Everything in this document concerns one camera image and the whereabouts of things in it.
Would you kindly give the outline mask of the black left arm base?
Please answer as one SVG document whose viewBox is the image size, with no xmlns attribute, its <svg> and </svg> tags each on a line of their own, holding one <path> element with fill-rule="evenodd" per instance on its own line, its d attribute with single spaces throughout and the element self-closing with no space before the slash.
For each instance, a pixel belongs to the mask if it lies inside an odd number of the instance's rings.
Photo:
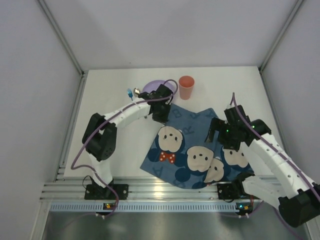
<svg viewBox="0 0 320 240">
<path fill-rule="evenodd" d="M 112 184 L 111 188 L 118 195 L 119 200 L 126 200 L 129 194 L 128 184 Z M 85 200 L 116 200 L 116 195 L 108 187 L 102 187 L 95 184 L 86 186 Z"/>
</svg>

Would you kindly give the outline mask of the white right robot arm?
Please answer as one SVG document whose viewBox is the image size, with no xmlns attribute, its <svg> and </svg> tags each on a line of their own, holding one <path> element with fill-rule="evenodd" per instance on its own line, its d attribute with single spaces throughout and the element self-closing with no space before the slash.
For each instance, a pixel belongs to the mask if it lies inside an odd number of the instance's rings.
<svg viewBox="0 0 320 240">
<path fill-rule="evenodd" d="M 297 228 L 320 215 L 320 186 L 306 176 L 280 147 L 261 119 L 250 120 L 241 105 L 225 109 L 226 120 L 212 118 L 206 142 L 217 141 L 226 150 L 241 143 L 258 155 L 281 185 L 278 190 L 251 172 L 240 173 L 232 182 L 237 196 L 254 196 L 278 209 L 283 220 Z"/>
</svg>

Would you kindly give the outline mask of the green handled metal spoon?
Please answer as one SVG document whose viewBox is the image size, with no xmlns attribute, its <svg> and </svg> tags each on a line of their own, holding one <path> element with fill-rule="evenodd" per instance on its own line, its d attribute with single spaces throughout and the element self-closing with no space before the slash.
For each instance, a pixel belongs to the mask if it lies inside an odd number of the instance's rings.
<svg viewBox="0 0 320 240">
<path fill-rule="evenodd" d="M 135 97 L 138 97 L 139 94 L 140 94 L 140 89 L 137 88 L 137 87 L 135 87 L 135 88 L 133 89 L 133 95 L 134 95 Z"/>
</svg>

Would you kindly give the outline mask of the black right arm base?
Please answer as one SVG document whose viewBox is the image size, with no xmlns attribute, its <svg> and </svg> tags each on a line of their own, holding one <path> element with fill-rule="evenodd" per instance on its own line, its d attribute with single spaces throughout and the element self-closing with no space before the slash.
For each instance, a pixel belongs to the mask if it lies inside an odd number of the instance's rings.
<svg viewBox="0 0 320 240">
<path fill-rule="evenodd" d="M 233 201 L 245 196 L 241 187 L 235 183 L 218 183 L 216 187 L 219 200 Z"/>
</svg>

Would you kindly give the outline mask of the blue handled fork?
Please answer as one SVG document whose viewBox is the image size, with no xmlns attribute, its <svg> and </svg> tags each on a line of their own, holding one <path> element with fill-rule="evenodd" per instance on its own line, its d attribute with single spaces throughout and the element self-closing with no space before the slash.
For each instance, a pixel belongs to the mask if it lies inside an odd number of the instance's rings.
<svg viewBox="0 0 320 240">
<path fill-rule="evenodd" d="M 127 89 L 127 94 L 128 94 L 128 97 L 130 98 L 130 100 L 133 101 L 133 92 L 130 88 Z"/>
</svg>

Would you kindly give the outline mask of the orange plastic cup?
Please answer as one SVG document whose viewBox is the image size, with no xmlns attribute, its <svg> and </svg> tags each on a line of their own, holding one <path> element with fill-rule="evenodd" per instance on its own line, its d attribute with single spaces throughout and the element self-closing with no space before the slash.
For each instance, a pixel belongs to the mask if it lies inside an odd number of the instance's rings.
<svg viewBox="0 0 320 240">
<path fill-rule="evenodd" d="M 188 100 L 191 97 L 195 80 L 188 75 L 182 76 L 178 80 L 179 84 L 179 95 L 182 100 Z"/>
</svg>

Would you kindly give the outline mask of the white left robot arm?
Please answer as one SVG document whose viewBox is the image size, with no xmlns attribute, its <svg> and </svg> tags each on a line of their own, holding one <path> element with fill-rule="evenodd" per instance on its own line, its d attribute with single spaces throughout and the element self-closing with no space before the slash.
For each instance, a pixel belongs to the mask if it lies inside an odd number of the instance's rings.
<svg viewBox="0 0 320 240">
<path fill-rule="evenodd" d="M 106 114 L 91 116 L 82 143 L 93 164 L 93 182 L 105 188 L 113 181 L 109 157 L 114 153 L 117 131 L 142 117 L 151 115 L 161 124 L 168 121 L 171 102 L 177 90 L 162 83 L 152 92 L 142 92 L 131 103 Z"/>
</svg>

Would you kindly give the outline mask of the purple plastic plate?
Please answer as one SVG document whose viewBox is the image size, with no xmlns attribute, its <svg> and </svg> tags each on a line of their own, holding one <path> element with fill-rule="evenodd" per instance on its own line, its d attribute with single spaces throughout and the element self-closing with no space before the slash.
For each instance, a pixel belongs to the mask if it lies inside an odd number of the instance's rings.
<svg viewBox="0 0 320 240">
<path fill-rule="evenodd" d="M 164 83 L 165 83 L 165 80 L 152 80 L 143 87 L 142 91 L 151 93 L 152 91 L 156 91 L 160 86 L 160 84 L 164 84 Z M 173 93 L 176 90 L 176 87 L 173 86 L 170 81 L 167 82 L 165 86 L 168 87 Z"/>
</svg>

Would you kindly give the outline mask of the blue cartoon placemat cloth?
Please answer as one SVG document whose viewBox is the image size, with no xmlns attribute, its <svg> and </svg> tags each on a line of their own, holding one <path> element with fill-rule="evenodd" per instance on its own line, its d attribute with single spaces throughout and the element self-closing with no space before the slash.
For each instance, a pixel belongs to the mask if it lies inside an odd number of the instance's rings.
<svg viewBox="0 0 320 240">
<path fill-rule="evenodd" d="M 216 139 L 205 141 L 215 117 L 212 108 L 195 113 L 172 104 L 140 169 L 182 189 L 202 189 L 252 172 L 242 150 L 224 149 Z"/>
</svg>

